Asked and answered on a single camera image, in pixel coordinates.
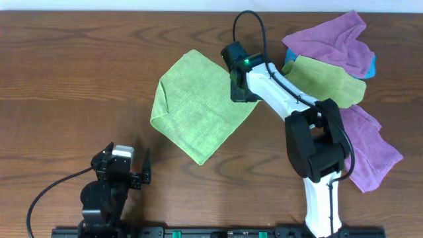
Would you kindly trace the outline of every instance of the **white background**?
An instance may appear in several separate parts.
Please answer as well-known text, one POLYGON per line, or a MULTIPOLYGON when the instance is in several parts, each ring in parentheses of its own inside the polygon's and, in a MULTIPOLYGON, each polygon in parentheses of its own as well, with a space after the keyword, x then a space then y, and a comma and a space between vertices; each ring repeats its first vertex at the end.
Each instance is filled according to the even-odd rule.
POLYGON ((423 13, 423 0, 0 0, 0 10, 423 13))

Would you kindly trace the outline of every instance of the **light green cloth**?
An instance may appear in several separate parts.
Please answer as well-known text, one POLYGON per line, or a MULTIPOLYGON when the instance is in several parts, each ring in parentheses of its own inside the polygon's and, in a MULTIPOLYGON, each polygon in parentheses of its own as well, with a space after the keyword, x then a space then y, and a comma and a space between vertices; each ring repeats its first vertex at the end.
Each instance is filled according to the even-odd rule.
POLYGON ((184 54, 157 86, 151 125, 202 165, 256 103, 234 103, 228 72, 196 50, 184 54))
POLYGON ((351 77, 341 67, 304 56, 290 60, 282 71, 299 90, 320 101, 331 98, 340 108, 363 100, 365 83, 351 77))

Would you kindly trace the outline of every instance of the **table surface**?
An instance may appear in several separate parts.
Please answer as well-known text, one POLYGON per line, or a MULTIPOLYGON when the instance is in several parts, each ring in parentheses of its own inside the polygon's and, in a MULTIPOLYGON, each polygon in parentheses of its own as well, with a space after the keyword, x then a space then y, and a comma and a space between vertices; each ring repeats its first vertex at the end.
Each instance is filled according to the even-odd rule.
MULTIPOLYGON (((262 13, 270 59, 281 68, 281 39, 341 13, 262 13)), ((169 226, 267 227, 301 223, 303 181, 286 154, 284 123, 264 102, 198 166, 149 123, 160 77, 197 49, 224 67, 236 13, 0 12, 0 237, 25 237, 35 196, 89 167, 110 141, 152 151, 153 180, 130 191, 124 218, 169 226)), ((359 40, 377 55, 377 75, 360 103, 403 155, 376 191, 346 180, 340 217, 383 226, 388 237, 423 233, 423 15, 361 14, 359 40)), ((239 21, 237 38, 262 51, 259 24, 239 21)), ((134 170, 141 169, 137 155, 134 170)), ((36 237, 82 220, 81 189, 93 172, 50 190, 32 213, 36 237)))

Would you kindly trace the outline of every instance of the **cable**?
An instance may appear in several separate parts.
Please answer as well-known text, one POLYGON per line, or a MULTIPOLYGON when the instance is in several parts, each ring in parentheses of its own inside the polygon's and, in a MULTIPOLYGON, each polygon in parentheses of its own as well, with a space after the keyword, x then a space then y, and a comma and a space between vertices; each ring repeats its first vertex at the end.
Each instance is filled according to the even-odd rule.
MULTIPOLYGON (((269 65, 268 65, 268 57, 267 57, 267 42, 266 42, 266 31, 264 29, 264 24, 262 19, 259 17, 259 15, 251 10, 246 10, 246 11, 242 11, 240 12, 237 17, 235 18, 234 22, 233 22, 233 27, 232 27, 232 37, 233 37, 233 41, 235 42, 235 27, 237 25, 237 21, 238 18, 245 14, 245 13, 250 13, 252 15, 254 15, 257 20, 260 23, 260 26, 262 28, 262 34, 263 34, 263 58, 264 58, 264 64, 266 66, 267 71, 269 72, 270 76, 273 78, 273 80, 275 80, 275 82, 277 82, 277 84, 279 84, 279 86, 281 86, 285 91, 287 91, 291 96, 293 96, 295 99, 297 99, 299 102, 302 102, 303 104, 309 106, 310 108, 313 108, 314 110, 316 110, 317 112, 320 112, 323 115, 325 115, 326 117, 332 116, 330 114, 328 114, 327 112, 325 112, 322 108, 319 108, 316 105, 311 104, 310 102, 307 102, 306 100, 303 100, 301 98, 300 95, 296 95, 294 92, 292 92, 289 88, 287 88, 283 83, 279 82, 279 80, 277 80, 274 76, 274 73, 270 70, 269 65)), ((356 157, 354 155, 354 148, 352 147, 350 138, 348 137, 348 135, 346 134, 345 130, 342 129, 342 127, 336 122, 336 120, 333 120, 334 125, 336 126, 336 128, 341 132, 342 136, 345 138, 345 140, 347 141, 348 147, 351 151, 351 167, 348 170, 348 172, 339 177, 339 178, 334 178, 332 180, 329 181, 328 183, 328 187, 329 187, 329 202, 330 202, 330 236, 333 237, 333 197, 332 197, 332 191, 333 191, 333 183, 334 182, 339 182, 342 181, 346 178, 348 178, 352 172, 354 171, 354 167, 355 167, 355 163, 356 163, 356 157)))
POLYGON ((60 180, 57 180, 57 181, 55 181, 54 183, 52 183, 50 186, 48 186, 47 188, 45 188, 35 199, 34 199, 34 201, 32 202, 32 204, 31 204, 31 206, 29 207, 29 210, 28 210, 28 214, 26 215, 26 228, 27 228, 27 230, 28 230, 28 235, 29 235, 29 237, 30 238, 34 238, 34 234, 32 234, 32 230, 31 230, 31 213, 32 213, 32 210, 34 209, 34 207, 35 207, 35 204, 39 201, 39 199, 47 192, 47 191, 49 191, 50 189, 52 189, 54 186, 56 186, 56 185, 58 185, 59 183, 61 183, 61 182, 63 182, 63 181, 66 181, 66 180, 68 180, 68 179, 72 179, 73 177, 76 177, 76 176, 79 176, 79 175, 82 175, 82 174, 84 174, 84 173, 86 173, 86 172, 88 172, 88 171, 90 171, 91 169, 93 169, 92 167, 89 167, 88 169, 84 169, 83 171, 80 171, 80 172, 78 172, 78 173, 75 173, 75 174, 73 174, 73 175, 69 175, 68 177, 65 177, 65 178, 62 178, 62 179, 60 179, 60 180))

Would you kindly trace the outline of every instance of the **towel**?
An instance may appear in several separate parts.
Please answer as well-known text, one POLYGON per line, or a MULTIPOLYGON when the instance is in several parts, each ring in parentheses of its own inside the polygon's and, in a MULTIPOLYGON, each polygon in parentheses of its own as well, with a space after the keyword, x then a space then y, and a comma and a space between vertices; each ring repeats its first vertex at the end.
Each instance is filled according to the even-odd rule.
POLYGON ((365 29, 365 22, 355 11, 313 28, 286 36, 282 42, 297 56, 307 56, 343 67, 354 77, 364 78, 374 53, 356 38, 365 29))
POLYGON ((298 56, 282 71, 298 89, 320 101, 332 99, 340 108, 349 108, 363 100, 365 83, 349 76, 341 67, 298 56))
MULTIPOLYGON (((403 156, 382 139, 379 134, 382 126, 361 107, 352 105, 340 109, 340 114, 356 155, 356 166, 350 178, 362 192, 375 190, 403 156)), ((344 162, 349 170, 351 157, 344 162)))
POLYGON ((202 165, 256 106, 232 102, 230 85, 226 70, 191 50, 160 78, 150 123, 202 165))
MULTIPOLYGON (((296 54, 294 54, 291 49, 288 48, 288 50, 286 51, 286 57, 285 57, 285 63, 284 64, 287 64, 289 60, 295 61, 297 59, 297 57, 298 56, 296 54)), ((370 65, 369 71, 367 71, 366 75, 364 75, 364 77, 362 77, 362 78, 355 77, 355 76, 353 76, 353 77, 356 78, 356 79, 369 79, 371 77, 375 77, 375 75, 376 75, 376 56, 373 56, 373 59, 371 60, 371 65, 370 65)))

